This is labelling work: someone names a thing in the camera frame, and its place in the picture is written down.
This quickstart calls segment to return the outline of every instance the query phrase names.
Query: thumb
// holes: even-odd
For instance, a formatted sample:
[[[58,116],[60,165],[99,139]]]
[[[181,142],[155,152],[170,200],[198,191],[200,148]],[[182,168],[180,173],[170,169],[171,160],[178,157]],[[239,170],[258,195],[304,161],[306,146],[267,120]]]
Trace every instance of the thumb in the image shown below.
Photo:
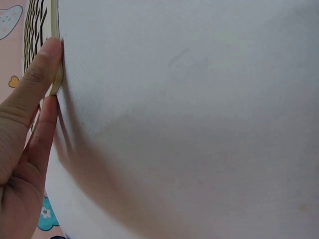
[[[34,110],[53,82],[62,58],[62,42],[51,37],[41,47],[19,85],[1,104],[0,117],[28,127]]]

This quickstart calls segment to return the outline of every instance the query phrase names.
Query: blue cartoon sticker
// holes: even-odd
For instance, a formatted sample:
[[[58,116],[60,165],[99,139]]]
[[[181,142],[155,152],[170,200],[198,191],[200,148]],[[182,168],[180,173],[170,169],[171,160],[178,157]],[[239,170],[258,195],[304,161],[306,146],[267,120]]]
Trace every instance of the blue cartoon sticker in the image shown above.
[[[59,226],[59,223],[55,217],[50,201],[47,197],[44,197],[43,206],[41,209],[41,215],[38,222],[38,228],[41,229],[42,231],[49,231],[53,227],[57,227],[57,226]]]

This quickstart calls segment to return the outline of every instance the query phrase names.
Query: yellow heart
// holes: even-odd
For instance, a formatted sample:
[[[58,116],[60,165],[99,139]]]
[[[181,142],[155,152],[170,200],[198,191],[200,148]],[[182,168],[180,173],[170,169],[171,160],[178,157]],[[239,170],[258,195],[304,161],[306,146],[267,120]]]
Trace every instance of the yellow heart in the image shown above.
[[[12,88],[15,88],[18,86],[20,80],[17,76],[12,76],[10,81],[9,81],[9,86]]]

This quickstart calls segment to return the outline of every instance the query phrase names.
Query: hand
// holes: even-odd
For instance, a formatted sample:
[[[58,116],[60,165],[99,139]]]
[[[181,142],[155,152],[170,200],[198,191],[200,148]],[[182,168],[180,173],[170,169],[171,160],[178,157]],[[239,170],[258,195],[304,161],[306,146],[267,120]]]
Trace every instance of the hand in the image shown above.
[[[24,146],[61,58],[61,41],[48,39],[19,85],[0,105],[0,239],[30,239],[39,220],[57,120],[56,97],[45,99],[34,136],[26,149]]]

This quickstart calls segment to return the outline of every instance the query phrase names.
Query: white surface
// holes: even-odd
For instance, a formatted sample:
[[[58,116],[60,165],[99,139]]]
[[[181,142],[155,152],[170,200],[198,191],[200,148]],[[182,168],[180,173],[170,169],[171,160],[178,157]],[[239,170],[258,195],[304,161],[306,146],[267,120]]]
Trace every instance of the white surface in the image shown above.
[[[72,239],[317,239],[319,5],[60,1],[47,176]]]

